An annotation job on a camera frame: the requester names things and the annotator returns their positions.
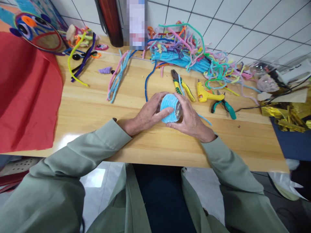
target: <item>green pliers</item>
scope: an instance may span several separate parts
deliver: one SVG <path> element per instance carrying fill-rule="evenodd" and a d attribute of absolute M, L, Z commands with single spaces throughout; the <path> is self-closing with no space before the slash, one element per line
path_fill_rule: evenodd
<path fill-rule="evenodd" d="M 225 101 L 225 99 L 223 99 L 222 101 L 216 101 L 216 102 L 213 104 L 213 106 L 212 106 L 211 113 L 214 113 L 214 112 L 215 112 L 215 109 L 216 109 L 217 105 L 218 105 L 220 102 L 221 102 L 221 103 L 223 104 L 223 106 L 225 107 L 225 110 L 226 110 L 227 112 L 229 112 L 231 118 L 232 118 L 233 120 L 235 120 L 235 119 L 236 119 L 236 113 L 235 113 L 234 109 L 230 106 L 230 104 L 229 104 L 227 101 Z"/>

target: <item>red bottle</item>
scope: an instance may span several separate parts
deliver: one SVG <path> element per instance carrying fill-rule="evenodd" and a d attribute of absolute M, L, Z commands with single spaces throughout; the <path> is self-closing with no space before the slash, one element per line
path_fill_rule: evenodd
<path fill-rule="evenodd" d="M 115 0 L 95 0 L 102 29 L 114 47 L 123 46 L 123 33 Z"/>

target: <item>sleeve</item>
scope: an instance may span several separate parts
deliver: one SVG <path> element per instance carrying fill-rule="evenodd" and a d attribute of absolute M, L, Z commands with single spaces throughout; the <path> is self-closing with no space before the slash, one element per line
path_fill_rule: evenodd
<path fill-rule="evenodd" d="M 202 146 L 221 184 L 226 226 L 245 233 L 288 232 L 241 157 L 220 137 Z"/>
<path fill-rule="evenodd" d="M 79 179 L 132 138 L 112 119 L 33 166 L 0 212 L 1 232 L 79 232 L 84 187 Z"/>

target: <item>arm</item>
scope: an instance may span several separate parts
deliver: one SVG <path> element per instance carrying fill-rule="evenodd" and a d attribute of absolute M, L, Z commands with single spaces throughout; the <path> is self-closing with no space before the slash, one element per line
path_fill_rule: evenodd
<path fill-rule="evenodd" d="M 175 95 L 184 112 L 183 122 L 168 123 L 167 126 L 196 137 L 202 143 L 221 184 L 226 225 L 243 232 L 288 232 L 269 198 L 264 195 L 263 186 L 254 178 L 241 157 L 201 122 L 187 98 Z"/>
<path fill-rule="evenodd" d="M 115 154 L 133 135 L 173 109 L 156 113 L 166 92 L 155 94 L 130 120 L 110 120 L 33 166 L 0 212 L 2 232 L 78 232 L 85 191 L 79 179 Z"/>

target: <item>red cloth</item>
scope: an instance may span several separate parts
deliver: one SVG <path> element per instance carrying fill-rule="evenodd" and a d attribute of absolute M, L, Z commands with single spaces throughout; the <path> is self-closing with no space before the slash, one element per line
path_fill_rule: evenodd
<path fill-rule="evenodd" d="M 55 55 L 0 38 L 0 153 L 50 148 L 63 91 Z"/>

